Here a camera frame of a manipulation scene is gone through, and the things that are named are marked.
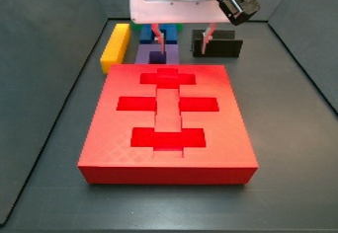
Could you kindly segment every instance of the yellow block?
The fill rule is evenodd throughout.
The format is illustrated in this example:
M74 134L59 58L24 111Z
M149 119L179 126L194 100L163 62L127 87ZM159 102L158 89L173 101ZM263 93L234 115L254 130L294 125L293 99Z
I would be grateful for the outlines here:
M121 64L123 62L130 38L130 24L118 24L100 57L102 70L105 74L109 73L113 64Z

